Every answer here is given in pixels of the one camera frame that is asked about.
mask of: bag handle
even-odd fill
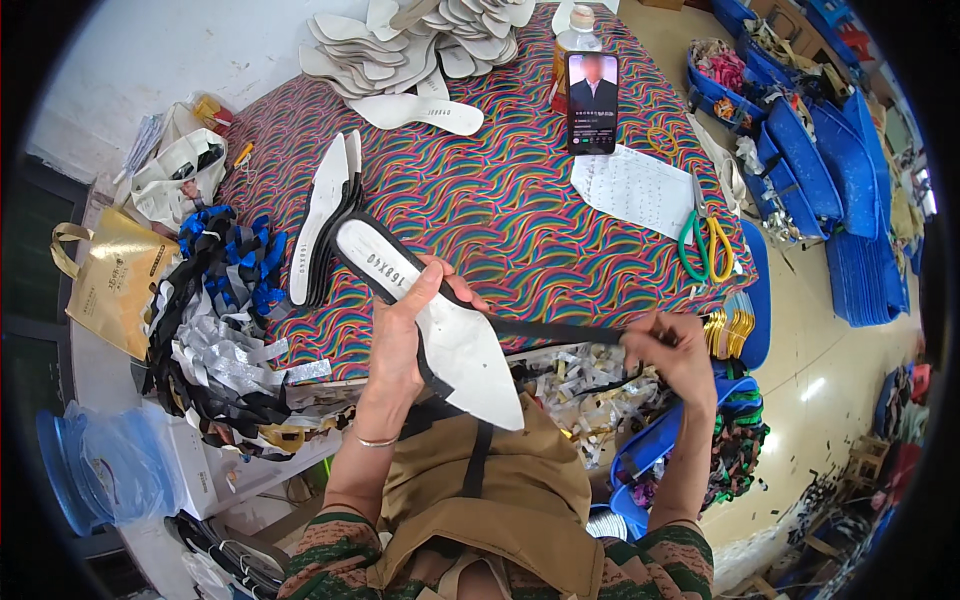
[[[83,228],[73,223],[61,223],[54,227],[53,241],[50,242],[50,254],[53,255],[54,264],[57,265],[57,268],[71,279],[77,278],[80,274],[80,267],[63,251],[63,242],[75,242],[77,240],[93,240],[93,229]]]

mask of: colorful patterned tablecloth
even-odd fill
[[[606,9],[595,10],[598,36],[620,57],[618,141],[680,169],[696,169],[708,211],[729,235],[742,275],[691,298],[695,281],[675,241],[598,212],[574,191],[564,116],[547,107],[551,5],[538,6],[530,24],[516,32],[516,61],[483,77],[447,82],[451,100],[486,115],[475,135],[422,123],[382,131],[326,83],[296,77],[237,115],[228,133],[229,160],[254,142],[255,174],[230,176],[218,203],[236,207],[245,224],[270,215],[273,227],[291,236],[289,260],[320,157],[337,132],[359,129],[367,210],[414,252],[455,265],[498,315],[620,326],[653,309],[715,305],[756,278],[739,221],[727,210],[681,99],[623,23]],[[699,259],[691,260],[699,270]],[[323,309],[296,311],[271,324],[270,339],[290,342],[290,353],[276,364],[323,357],[330,360],[331,380],[366,376],[372,293],[346,267],[332,273],[333,292]],[[516,351],[540,341],[501,342],[505,351]]]

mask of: hand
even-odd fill
[[[676,342],[675,346],[664,341]],[[693,314],[650,313],[627,325],[620,338],[627,349],[625,367],[638,361],[654,365],[684,404],[716,413],[717,392],[704,326]]]
[[[356,435],[368,442],[394,438],[407,412],[423,389],[417,365],[420,337],[415,318],[440,291],[446,281],[457,298],[477,310],[488,311],[487,303],[454,275],[453,267],[433,255],[420,257],[427,264],[403,299],[392,306],[373,299],[373,339],[370,348],[370,379],[357,403],[353,421]]]

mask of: pink fabric scrap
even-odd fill
[[[700,72],[725,88],[740,93],[743,88],[743,69],[747,66],[743,60],[733,50],[724,50],[707,60],[710,67],[706,67],[703,60],[698,62]]]

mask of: patterned sleeve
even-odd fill
[[[367,567],[380,558],[380,540],[360,515],[321,513],[306,526],[277,599],[376,598]]]
[[[661,582],[667,587],[672,583],[684,598],[696,598],[697,594],[704,600],[712,597],[713,552],[696,526],[664,525],[648,532],[634,546],[652,559],[647,568],[661,591],[667,591]]]

